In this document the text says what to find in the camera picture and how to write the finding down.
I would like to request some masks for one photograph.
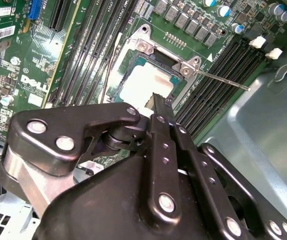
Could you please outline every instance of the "metal rod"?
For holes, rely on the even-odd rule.
[[[113,66],[113,61],[114,61],[114,57],[116,55],[116,50],[117,50],[118,44],[120,42],[120,39],[122,38],[122,35],[123,35],[123,33],[119,32],[118,36],[115,40],[115,43],[114,43],[112,55],[111,55],[111,58],[109,60],[108,67],[107,67],[107,74],[106,74],[105,79],[104,79],[103,90],[102,90],[101,101],[100,101],[101,104],[104,103],[104,99],[105,99],[105,95],[106,95],[106,91],[107,91],[107,86],[108,86],[108,79],[109,79],[110,72],[111,72],[111,69]]]
[[[226,84],[235,86],[235,87],[237,87],[237,88],[246,90],[246,91],[248,91],[248,92],[251,92],[251,90],[252,90],[250,87],[241,85],[241,84],[239,84],[239,83],[237,83],[237,82],[234,82],[234,81],[230,81],[230,80],[225,79],[225,78],[223,78],[223,77],[216,76],[216,75],[212,75],[212,74],[210,74],[210,73],[207,73],[207,72],[204,72],[204,71],[201,71],[201,70],[195,70],[195,71],[196,71],[198,74],[201,74],[201,75],[203,75],[203,76],[206,76],[206,77],[209,77],[209,78],[218,80],[218,81],[220,81],[220,82],[223,82],[223,83],[226,83]]]

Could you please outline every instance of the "white connector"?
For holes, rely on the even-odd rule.
[[[266,39],[264,37],[257,36],[256,39],[249,42],[249,45],[256,49],[261,49],[265,42],[266,42]]]
[[[277,60],[283,51],[280,48],[274,48],[272,51],[267,53],[265,56],[269,59]]]

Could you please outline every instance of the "motherboard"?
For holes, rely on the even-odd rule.
[[[26,110],[128,102],[149,115],[157,93],[198,143],[244,91],[203,73],[249,86],[287,44],[287,0],[4,0],[0,23],[0,136]]]

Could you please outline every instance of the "black metal clamp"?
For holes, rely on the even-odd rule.
[[[34,239],[287,239],[287,220],[218,150],[196,148],[158,95],[154,108],[150,119],[127,103],[12,119],[0,179],[42,216]],[[74,185],[78,162],[120,149],[130,157]]]

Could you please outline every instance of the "blue connector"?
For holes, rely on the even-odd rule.
[[[31,20],[36,20],[39,17],[39,13],[42,9],[43,0],[32,0],[30,13],[28,18]]]

